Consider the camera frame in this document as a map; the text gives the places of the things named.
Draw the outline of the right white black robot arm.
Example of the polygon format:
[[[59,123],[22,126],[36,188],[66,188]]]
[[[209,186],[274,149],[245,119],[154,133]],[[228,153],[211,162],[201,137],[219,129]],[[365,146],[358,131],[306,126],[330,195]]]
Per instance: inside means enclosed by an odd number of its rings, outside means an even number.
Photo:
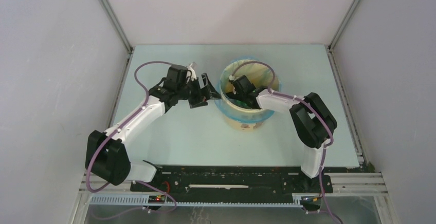
[[[337,121],[314,92],[304,96],[289,96],[266,86],[256,88],[249,79],[229,77],[233,91],[226,95],[241,101],[252,109],[265,109],[290,114],[297,135],[304,144],[303,162],[299,185],[305,192],[312,192],[320,185],[318,175],[323,171],[325,151],[333,144],[333,132]]]

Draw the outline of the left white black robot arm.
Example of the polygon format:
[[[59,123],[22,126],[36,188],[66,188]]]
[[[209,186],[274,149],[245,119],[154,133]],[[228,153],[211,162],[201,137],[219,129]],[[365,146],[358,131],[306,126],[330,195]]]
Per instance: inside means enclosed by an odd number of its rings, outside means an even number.
[[[95,174],[107,184],[119,185],[126,180],[142,181],[149,191],[162,186],[157,167],[146,161],[133,161],[128,152],[136,137],[156,119],[167,113],[179,101],[188,101],[190,108],[206,106],[209,100],[221,95],[210,84],[206,73],[197,76],[194,64],[169,64],[167,75],[151,89],[147,89],[137,76],[135,81],[146,96],[125,118],[103,132],[97,130],[88,136],[85,169],[86,180]]]

